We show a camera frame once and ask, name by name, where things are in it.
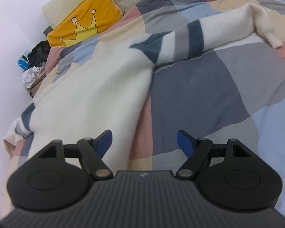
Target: black bag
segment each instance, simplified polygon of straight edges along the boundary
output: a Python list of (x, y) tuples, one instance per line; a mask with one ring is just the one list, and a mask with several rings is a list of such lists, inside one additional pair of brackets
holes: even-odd
[(28, 68), (41, 67), (43, 62), (46, 62), (51, 46), (47, 40), (41, 41), (36, 45), (31, 53), (28, 54)]

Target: cardboard box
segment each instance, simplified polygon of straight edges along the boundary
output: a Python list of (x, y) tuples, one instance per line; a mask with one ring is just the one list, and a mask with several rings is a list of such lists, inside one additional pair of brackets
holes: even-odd
[(38, 91), (38, 89), (41, 86), (41, 83), (45, 77), (46, 77), (46, 73), (42, 72), (41, 75), (39, 75), (39, 77), (35, 80), (33, 85), (27, 89), (28, 93), (31, 97), (35, 96), (36, 92)]

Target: ribbed black surface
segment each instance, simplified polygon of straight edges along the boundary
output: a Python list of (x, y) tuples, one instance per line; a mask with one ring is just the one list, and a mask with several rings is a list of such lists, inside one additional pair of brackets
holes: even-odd
[(94, 184), (87, 196), (61, 211), (15, 210), (6, 228), (279, 228), (285, 219), (272, 209), (232, 213), (206, 201), (189, 181), (170, 172), (119, 172)]

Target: crown print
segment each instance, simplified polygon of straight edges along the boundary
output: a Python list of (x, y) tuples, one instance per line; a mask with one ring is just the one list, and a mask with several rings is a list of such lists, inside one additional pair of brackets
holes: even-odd
[(88, 39), (92, 36), (95, 36), (98, 34), (97, 27), (96, 27), (96, 19), (95, 19), (95, 12), (96, 10), (92, 10), (93, 18), (91, 25), (88, 28), (85, 28), (77, 23), (78, 19), (76, 17), (72, 18), (72, 23), (76, 24), (76, 29), (75, 29), (75, 34), (76, 38), (75, 39), (68, 39), (68, 40), (63, 40), (63, 38), (60, 38), (59, 41), (62, 41), (65, 46), (71, 46), (74, 45), (78, 42), (81, 42), (85, 39)]

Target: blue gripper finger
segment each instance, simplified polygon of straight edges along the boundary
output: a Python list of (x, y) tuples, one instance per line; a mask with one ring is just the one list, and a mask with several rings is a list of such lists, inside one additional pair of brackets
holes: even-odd
[(93, 140), (93, 148), (100, 158), (108, 151), (112, 144), (113, 135), (111, 130), (104, 131), (100, 136)]
[(183, 130), (177, 132), (177, 144), (189, 158), (197, 148), (197, 140)]

